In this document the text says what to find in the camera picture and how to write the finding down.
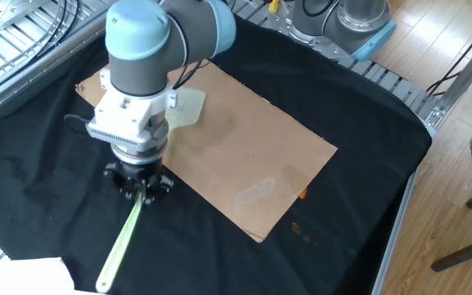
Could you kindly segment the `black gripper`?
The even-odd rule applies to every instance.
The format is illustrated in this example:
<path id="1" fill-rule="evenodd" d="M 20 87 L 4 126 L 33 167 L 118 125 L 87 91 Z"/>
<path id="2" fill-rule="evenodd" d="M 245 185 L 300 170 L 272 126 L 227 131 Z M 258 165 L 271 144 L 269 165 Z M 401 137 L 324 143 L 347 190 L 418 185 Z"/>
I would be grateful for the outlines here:
<path id="1" fill-rule="evenodd" d="M 127 200 L 135 202 L 141 197 L 144 205 L 162 199 L 174 186 L 174 181 L 163 173 L 162 159 L 142 165 L 109 163 L 103 175 Z"/>

